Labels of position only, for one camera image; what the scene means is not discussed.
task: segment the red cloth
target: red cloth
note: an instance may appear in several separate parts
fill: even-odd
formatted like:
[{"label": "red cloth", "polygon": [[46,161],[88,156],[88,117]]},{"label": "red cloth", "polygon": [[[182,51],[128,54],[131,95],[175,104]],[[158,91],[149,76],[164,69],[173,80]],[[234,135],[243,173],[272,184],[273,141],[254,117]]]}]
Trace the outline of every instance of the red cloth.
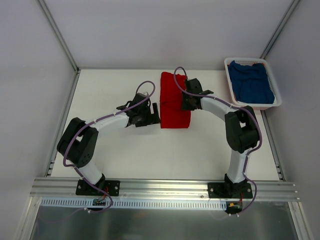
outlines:
[{"label": "red cloth", "polygon": [[[178,84],[185,90],[184,75],[176,75]],[[177,87],[174,75],[161,74],[160,81],[160,125],[162,129],[187,129],[190,125],[191,111],[182,111],[182,93]]]}]

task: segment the white table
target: white table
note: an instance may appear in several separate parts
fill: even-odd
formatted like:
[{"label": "white table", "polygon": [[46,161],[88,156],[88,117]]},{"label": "white table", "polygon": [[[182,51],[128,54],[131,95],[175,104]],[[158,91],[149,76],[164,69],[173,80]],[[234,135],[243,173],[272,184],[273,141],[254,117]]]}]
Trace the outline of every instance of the white table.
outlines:
[{"label": "white table", "polygon": [[[101,117],[135,96],[137,86],[146,80],[156,85],[151,101],[159,103],[160,77],[172,70],[82,70],[68,114],[66,126],[74,117],[82,120]],[[230,101],[225,71],[188,70],[198,78],[203,90]],[[150,84],[140,91],[149,93]],[[250,157],[248,177],[253,180],[279,180],[261,113],[255,111],[263,144]],[[225,123],[213,114],[191,113],[188,129],[161,129],[160,124],[130,126],[101,137],[92,161],[106,178],[223,180],[229,168],[231,149],[226,140]],[[63,167],[58,153],[52,177],[78,177],[72,168]]]}]

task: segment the gray wall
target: gray wall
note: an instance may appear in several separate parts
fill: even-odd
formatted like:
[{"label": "gray wall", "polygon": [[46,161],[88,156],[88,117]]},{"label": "gray wall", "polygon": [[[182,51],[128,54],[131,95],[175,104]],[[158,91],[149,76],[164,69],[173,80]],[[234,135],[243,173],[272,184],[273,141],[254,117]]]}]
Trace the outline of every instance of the gray wall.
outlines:
[{"label": "gray wall", "polygon": [[47,165],[73,70],[35,0],[0,1],[0,238]]},{"label": "gray wall", "polygon": [[267,111],[287,180],[320,239],[320,1],[303,0],[267,58],[282,106]]},{"label": "gray wall", "polygon": [[80,67],[224,69],[259,57],[292,0],[46,0]]}]

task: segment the cable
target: cable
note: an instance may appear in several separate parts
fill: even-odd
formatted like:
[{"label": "cable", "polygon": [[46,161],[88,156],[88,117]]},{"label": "cable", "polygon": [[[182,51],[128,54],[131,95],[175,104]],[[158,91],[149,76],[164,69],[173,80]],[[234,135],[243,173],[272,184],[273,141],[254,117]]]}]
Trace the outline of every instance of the cable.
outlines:
[{"label": "cable", "polygon": [[81,134],[81,132],[82,132],[84,129],[86,129],[87,127],[89,127],[89,126],[91,126],[91,125],[93,125],[93,124],[95,124],[95,123],[97,123],[97,122],[99,122],[99,121],[101,121],[101,120],[104,120],[104,119],[107,119],[107,118],[110,118],[110,117],[114,117],[114,116],[116,116],[116,115],[119,115],[119,114],[121,114],[121,113],[124,113],[124,112],[126,112],[126,111],[128,111],[128,110],[130,110],[130,109],[133,109],[133,108],[139,106],[140,104],[144,103],[145,101],[148,101],[148,100],[150,99],[150,97],[154,94],[155,90],[156,90],[156,85],[155,85],[152,81],[149,81],[149,80],[148,80],[148,81],[142,82],[142,83],[138,86],[138,88],[137,88],[137,90],[136,90],[136,93],[138,92],[139,88],[140,88],[143,84],[146,84],[146,83],[152,84],[153,90],[152,90],[152,92],[151,92],[145,99],[143,99],[142,101],[140,101],[140,102],[132,105],[131,107],[128,107],[128,108],[126,108],[126,109],[124,109],[124,110],[118,111],[118,112],[116,112],[115,114],[111,113],[111,114],[108,114],[108,115],[105,115],[105,116],[102,116],[102,117],[98,118],[96,121],[91,121],[91,122],[87,123],[87,124],[84,125],[82,128],[80,128],[79,131],[76,132],[76,134],[73,136],[73,138],[71,139],[68,147],[67,147],[66,150],[65,150],[65,153],[64,153],[64,156],[63,156],[63,166],[65,166],[65,167],[73,167],[74,170],[80,175],[81,178],[83,178],[83,180],[84,180],[90,187],[94,188],[95,190],[97,190],[97,191],[99,191],[99,192],[102,192],[104,195],[106,195],[106,196],[110,199],[110,204],[109,204],[109,206],[104,207],[102,210],[90,211],[91,213],[102,213],[102,212],[108,210],[108,209],[114,204],[114,201],[112,200],[111,196],[110,196],[106,191],[104,191],[104,190],[96,187],[96,186],[93,185],[91,182],[89,182],[89,181],[83,176],[83,174],[79,171],[79,169],[78,169],[74,164],[67,164],[67,163],[66,163],[66,161],[67,161],[67,156],[68,156],[68,153],[69,153],[69,151],[70,151],[70,148],[71,148],[71,146],[73,145],[73,143],[75,142],[76,138],[77,138],[77,137]]},{"label": "cable", "polygon": [[181,90],[181,92],[183,92],[183,93],[185,93],[185,94],[188,94],[188,95],[190,95],[190,96],[194,96],[194,97],[209,98],[209,99],[217,100],[218,102],[223,103],[224,105],[228,106],[229,108],[236,109],[236,110],[241,110],[241,111],[246,112],[246,113],[249,115],[249,117],[252,119],[252,121],[253,121],[253,123],[254,123],[257,131],[258,131],[259,144],[258,144],[257,147],[251,149],[251,150],[248,151],[248,153],[246,154],[246,156],[245,156],[245,161],[244,161],[244,166],[243,166],[243,170],[242,170],[242,174],[243,174],[244,178],[245,178],[248,182],[250,182],[250,183],[252,183],[252,184],[254,185],[254,196],[253,196],[253,198],[252,198],[252,201],[248,204],[248,206],[241,211],[241,213],[242,213],[242,212],[244,212],[247,208],[249,208],[249,207],[253,204],[253,202],[255,201],[255,199],[256,199],[256,197],[257,197],[257,191],[258,191],[257,184],[256,184],[253,180],[249,179],[249,178],[246,176],[245,172],[246,172],[247,165],[248,165],[248,161],[249,161],[249,155],[250,155],[251,153],[257,151],[257,150],[258,150],[259,148],[261,148],[261,146],[262,146],[262,133],[261,133],[259,124],[258,124],[257,120],[255,119],[255,117],[251,114],[251,112],[248,111],[247,109],[243,108],[243,107],[234,106],[234,105],[230,104],[229,102],[224,101],[224,100],[222,100],[222,99],[220,99],[220,98],[218,98],[218,97],[215,97],[215,96],[194,94],[194,93],[187,92],[186,90],[184,90],[184,89],[178,84],[178,81],[177,81],[177,78],[176,78],[176,73],[177,73],[177,70],[179,70],[179,69],[181,69],[181,70],[184,72],[184,75],[185,75],[186,80],[188,80],[188,76],[187,76],[186,70],[185,70],[182,66],[178,66],[178,67],[174,70],[174,72],[173,72],[174,82],[175,82],[176,86]]}]

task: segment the white ventilation strip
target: white ventilation strip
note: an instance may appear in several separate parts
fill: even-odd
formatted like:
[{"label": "white ventilation strip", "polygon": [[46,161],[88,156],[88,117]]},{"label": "white ventilation strip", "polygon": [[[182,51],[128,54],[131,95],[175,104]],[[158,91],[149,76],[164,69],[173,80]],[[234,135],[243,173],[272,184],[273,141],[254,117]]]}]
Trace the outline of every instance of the white ventilation strip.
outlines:
[{"label": "white ventilation strip", "polygon": [[[94,206],[94,198],[77,197],[43,197],[41,206],[66,208],[103,208]],[[153,199],[114,199],[112,208],[116,209],[182,209],[182,210],[223,210],[227,209],[226,201],[220,200],[153,200]]]}]

